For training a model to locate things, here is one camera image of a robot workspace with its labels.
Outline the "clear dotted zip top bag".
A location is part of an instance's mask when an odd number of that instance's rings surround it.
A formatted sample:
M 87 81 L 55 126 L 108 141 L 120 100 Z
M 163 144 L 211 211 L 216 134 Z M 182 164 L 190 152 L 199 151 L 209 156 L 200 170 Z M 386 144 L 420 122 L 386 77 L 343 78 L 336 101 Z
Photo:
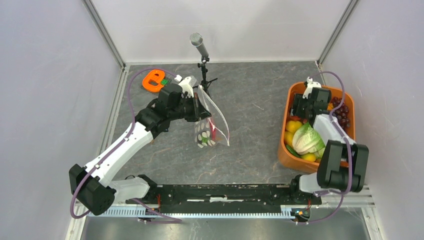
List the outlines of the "clear dotted zip top bag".
M 229 147 L 230 131 L 224 114 L 202 86 L 196 93 L 200 103 L 211 114 L 194 125 L 194 140 L 197 146 L 205 148 L 221 144 Z

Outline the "red chili pepper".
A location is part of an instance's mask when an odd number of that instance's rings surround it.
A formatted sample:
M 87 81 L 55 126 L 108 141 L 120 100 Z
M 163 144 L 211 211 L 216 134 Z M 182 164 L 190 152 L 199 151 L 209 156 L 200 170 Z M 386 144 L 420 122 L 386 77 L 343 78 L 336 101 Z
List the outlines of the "red chili pepper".
M 217 130 L 216 126 L 211 118 L 207 119 L 207 122 L 209 123 L 209 131 L 210 131 L 210 140 L 216 142 L 217 141 Z

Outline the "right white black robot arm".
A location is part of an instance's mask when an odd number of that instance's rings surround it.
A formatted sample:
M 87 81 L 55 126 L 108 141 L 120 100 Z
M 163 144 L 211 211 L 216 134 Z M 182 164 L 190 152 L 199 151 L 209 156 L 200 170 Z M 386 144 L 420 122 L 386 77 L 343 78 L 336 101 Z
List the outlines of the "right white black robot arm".
M 289 189 L 289 199 L 302 204 L 309 194 L 347 194 L 360 192 L 365 183 L 369 149 L 356 143 L 339 124 L 338 106 L 328 111 L 332 93 L 329 89 L 311 87 L 294 95 L 290 113 L 307 120 L 325 144 L 317 171 L 300 175 L 297 185 Z

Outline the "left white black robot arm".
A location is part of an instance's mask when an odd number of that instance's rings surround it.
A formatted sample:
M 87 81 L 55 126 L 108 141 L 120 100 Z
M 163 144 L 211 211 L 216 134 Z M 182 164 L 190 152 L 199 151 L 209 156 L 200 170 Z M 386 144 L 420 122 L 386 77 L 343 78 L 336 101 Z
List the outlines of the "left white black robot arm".
M 139 150 L 159 134 L 168 132 L 172 121 L 198 122 L 211 115 L 190 85 L 171 83 L 163 87 L 157 98 L 132 117 L 129 127 L 103 153 L 85 166 L 75 164 L 70 168 L 71 216 L 74 219 L 89 213 L 98 216 L 112 204 L 126 200 L 153 203 L 157 190 L 145 179 L 113 180 L 115 175 Z

